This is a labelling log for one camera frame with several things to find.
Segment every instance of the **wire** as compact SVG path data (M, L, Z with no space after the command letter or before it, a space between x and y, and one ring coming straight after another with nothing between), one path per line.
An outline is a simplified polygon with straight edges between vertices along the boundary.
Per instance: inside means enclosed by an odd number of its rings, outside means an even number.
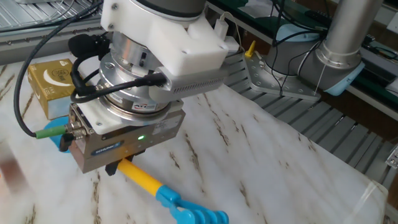
M281 11L283 11L284 6L285 6L285 0L282 0L282 3L281 3L281 5L280 5ZM277 35L277 33L278 33L278 30L279 30L280 20L281 20L281 19L282 19L282 13L279 13L279 14L278 14L277 26L276 26L276 27L277 27L277 30L276 30L276 32L275 32L275 34L274 34L274 40L272 41L272 45L275 46L276 52L275 52L274 62L272 63L272 67L271 67L271 75L275 78L275 81L278 83L279 89L280 89L279 95L282 96L282 85L280 85L280 82L278 81L278 79L277 79L277 78L275 77L275 75L274 75L274 67L275 67L276 59L277 59L277 57L278 57L278 45L276 45L276 43L277 43L277 41L276 41L276 35Z
M95 70L94 72L89 74L85 79L83 79L83 82L87 83L89 80L91 80L94 76L98 75L99 73L100 73L99 69Z
M290 36L287 36L287 37L283 38L282 40L278 41L278 42L275 44L275 46L278 46L279 44L285 42L286 40L289 40L289 39L291 39L291 38L293 38L293 37L295 37L295 36L298 36L298 35L302 35L302 34L319 34L319 33L321 33L321 31L319 31L319 32L315 32L315 31L301 31L301 32L297 32L297 33L295 33L295 34L292 34L292 35L290 35Z
M326 64L323 65L323 69L322 69L322 72L321 72L321 76L319 77L319 81L318 81L317 87L316 87L315 91L313 92L314 96L315 96L315 94L317 94L319 83L321 83L322 75L323 75L323 72L325 71L325 68L326 68Z
M239 45L240 45L241 50L243 50L243 47L242 47L242 38L241 38L241 34L239 33L239 27L238 27L238 24L236 23L235 17L234 17L234 16L232 15L232 13L230 13L230 12L223 12L223 14L222 14L221 17L220 17L220 20L221 20L221 21L223 21L224 18L225 18L224 14L229 14L229 15L232 17L232 19L233 19L233 21L234 21L234 23L235 23L235 26L236 26L236 32L238 33Z
M77 91L76 89L73 91L73 93L70 96L70 99L74 103L87 103L91 100L95 100L99 97L106 96L108 94L114 93L116 91L124 90L127 88L131 87L140 87L140 86L154 86L154 85L162 85L165 82L167 82L167 79L164 77L163 74L161 73L152 73L149 75L144 76L143 78L137 78L131 82L126 82L122 84L118 84L109 88L105 88L99 91L96 91L93 94L90 94L88 96L83 96L77 98Z
M99 7L103 3L103 0L99 0L98 2L92 4L90 7L82 10L79 12L77 15L67 19L65 22L63 22L61 25L59 25L57 28L55 28L49 35L46 35L39 44L36 45L35 49L30 53L28 58L25 60L24 64L22 65L22 68L18 74L17 80L16 80L16 86L15 86L15 91L14 91L14 113L17 119L17 122L19 126L22 128L22 130L28 134L31 137L36 137L36 133L33 133L25 124L24 119L21 115L21 109L19 107L19 95L21 93L21 86L22 86L22 81L24 79L25 72L27 70L27 67L29 66L30 62L32 59L35 57L37 52L56 34L58 34L63 28L65 28L67 25L71 24L72 22L79 21L82 17L84 17L87 13L89 13L91 10Z
M294 19L294 17L291 16L291 15L290 15L288 12L286 12L284 9L279 9L279 8L277 7L277 4L278 4L277 0L272 0L272 3L273 3L273 7L276 8L276 10L278 11L278 13L279 13L279 14L282 14L282 17L283 17L284 19L286 19L288 22L290 22L291 24L293 24L293 25L295 25L295 26L297 26L297 27L299 27L299 28L302 28L302 29L311 30L311 31L316 31L316 29L314 29L314 28L307 27L306 25L296 23L296 21L298 22L298 20Z
M318 43L318 46L317 46L317 47L311 49L311 50L309 51L309 53L306 54L306 56L304 57L302 63L300 64L300 66L299 66L299 68L298 68L298 71L297 71L297 75L298 75L298 76L300 76L301 69L303 68L305 62L307 61L308 56L311 54L311 52L313 52L314 50L316 50L317 48L319 48L319 47L321 46L323 40L324 40L324 39L322 39L322 40Z
M311 52L312 49L313 49L318 43L320 43L320 41L317 42L310 50L305 51L305 52L303 52L303 53L301 53L301 54L299 54L299 55L297 55L297 56L294 56L294 57L292 57L292 58L289 60L289 62L288 62L288 64L287 64L287 75L285 75L285 76L286 76L286 77L285 77L285 80L284 80L284 82L282 83L282 86L281 86L281 89L280 89L280 92L279 92L280 95L282 94L282 89L283 89L283 87L284 87L284 85L285 85L286 79L287 79L288 77L296 77L296 76L298 76L298 75L290 75L290 74L289 74L289 73L290 73L290 63L291 63L294 59L299 58L300 56L302 56L302 55L304 55L304 54L307 54L307 53Z

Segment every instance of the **yellow handle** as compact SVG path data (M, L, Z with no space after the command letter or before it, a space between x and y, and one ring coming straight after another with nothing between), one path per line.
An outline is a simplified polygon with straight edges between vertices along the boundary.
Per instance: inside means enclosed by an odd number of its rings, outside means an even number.
M156 196L156 192L159 187L163 186L163 184L157 179L151 177L149 174L135 166L127 159L122 159L118 165L118 170L140 185L143 189L147 190L153 196Z
M254 52L254 47L256 46L256 41L254 40L251 45L249 50L244 54L247 57L252 57L253 56L253 52Z

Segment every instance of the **white marble countertop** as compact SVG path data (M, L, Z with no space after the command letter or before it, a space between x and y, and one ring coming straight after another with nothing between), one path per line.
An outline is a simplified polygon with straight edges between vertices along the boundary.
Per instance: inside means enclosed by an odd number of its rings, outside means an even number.
M67 54L35 60L72 58ZM12 96L22 63L0 67L0 140L10 145L30 193L0 178L0 223L175 223L134 182L104 168L82 174L51 140L22 132ZM97 65L84 65L95 70ZM382 223L387 190L226 86L184 99L176 138L134 163L186 200L223 210L230 223ZM25 77L21 110L31 130L48 121Z

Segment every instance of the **metal bracket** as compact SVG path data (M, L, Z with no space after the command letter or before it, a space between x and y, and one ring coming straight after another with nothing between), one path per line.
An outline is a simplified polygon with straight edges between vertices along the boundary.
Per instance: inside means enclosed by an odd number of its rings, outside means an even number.
M387 158L386 164L394 169L398 167L398 145L392 149L390 156Z
M261 63L255 55L251 58L243 55L243 60L246 61L246 69L249 71L248 78L253 90L279 95L280 87L275 78L266 71L266 64ZM282 85L286 76L278 75L277 72L274 72L274 75ZM321 97L319 93L315 93L312 88L303 84L297 77L287 77L283 85L282 96L312 101L317 101Z

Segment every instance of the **label sticker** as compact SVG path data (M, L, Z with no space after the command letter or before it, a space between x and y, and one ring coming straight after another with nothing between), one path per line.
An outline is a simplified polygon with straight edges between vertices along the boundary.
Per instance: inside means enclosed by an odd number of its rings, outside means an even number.
M154 132L152 134L153 135L159 134L169 129L175 128L179 124L180 120L181 120L181 115L178 115L174 118L170 118L159 122L156 124Z
M118 96L118 95L116 95L114 93L111 93L109 95L111 96L112 99L116 100L116 102L118 102L118 103L122 103L123 102L123 99L120 96Z
M147 104L147 103L136 103L136 102L134 102L132 104L132 108L134 110L139 110L139 111L154 111L154 110L156 110L156 104Z
M107 152L109 150L116 149L117 147L120 147L122 144L123 144L123 141L120 141L120 142L118 142L116 144L113 144L113 145L110 145L110 146L106 146L106 147L101 148L101 149L97 149L97 150L93 151L91 153L91 155L92 156L97 156L98 154L101 154L103 152Z

